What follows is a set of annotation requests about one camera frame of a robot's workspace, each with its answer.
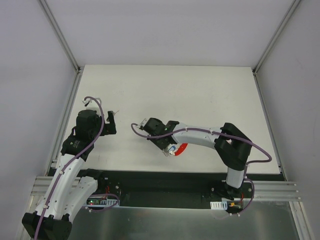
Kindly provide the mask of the key organiser with red handle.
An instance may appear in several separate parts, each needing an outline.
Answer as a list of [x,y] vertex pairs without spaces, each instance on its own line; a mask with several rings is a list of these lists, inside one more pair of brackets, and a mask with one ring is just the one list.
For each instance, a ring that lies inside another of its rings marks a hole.
[[[169,148],[171,146],[175,146],[176,147],[175,155],[169,155],[169,153],[168,153],[168,150],[169,150]],[[167,147],[164,148],[164,150],[162,152],[167,157],[177,157],[177,156],[181,155],[185,151],[187,146],[188,146],[187,143],[169,144]]]

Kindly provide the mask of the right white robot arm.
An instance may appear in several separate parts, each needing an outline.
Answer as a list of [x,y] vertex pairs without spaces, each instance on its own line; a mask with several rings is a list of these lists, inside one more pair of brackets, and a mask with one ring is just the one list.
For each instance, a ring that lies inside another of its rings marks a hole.
[[226,181],[216,187],[216,194],[233,200],[243,191],[245,167],[252,146],[250,140],[235,125],[226,122],[221,128],[196,126],[170,120],[164,124],[157,118],[149,118],[141,123],[140,130],[149,136],[166,156],[181,155],[189,144],[213,149],[227,166]]

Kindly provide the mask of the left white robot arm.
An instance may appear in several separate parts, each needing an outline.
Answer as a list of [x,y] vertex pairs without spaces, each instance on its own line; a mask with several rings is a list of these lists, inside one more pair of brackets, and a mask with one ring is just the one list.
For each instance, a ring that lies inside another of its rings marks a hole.
[[96,110],[78,113],[76,125],[62,144],[60,162],[44,195],[32,213],[25,213],[22,225],[34,240],[66,240],[73,221],[91,195],[106,198],[108,186],[101,170],[81,170],[94,149],[97,136],[116,134],[114,112],[107,118]]

